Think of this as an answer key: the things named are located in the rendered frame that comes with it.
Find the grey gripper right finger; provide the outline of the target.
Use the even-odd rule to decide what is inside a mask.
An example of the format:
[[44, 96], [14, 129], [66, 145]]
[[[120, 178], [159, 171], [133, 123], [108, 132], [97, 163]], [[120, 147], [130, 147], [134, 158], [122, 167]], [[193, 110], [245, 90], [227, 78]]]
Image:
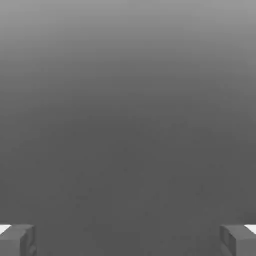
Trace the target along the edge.
[[221, 225], [221, 256], [256, 256], [256, 224]]

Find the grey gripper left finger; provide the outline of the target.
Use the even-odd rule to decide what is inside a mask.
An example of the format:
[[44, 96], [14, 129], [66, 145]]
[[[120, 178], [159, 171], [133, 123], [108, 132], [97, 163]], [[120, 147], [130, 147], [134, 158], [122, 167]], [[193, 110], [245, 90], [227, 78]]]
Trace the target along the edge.
[[0, 224], [0, 256], [37, 256], [36, 226]]

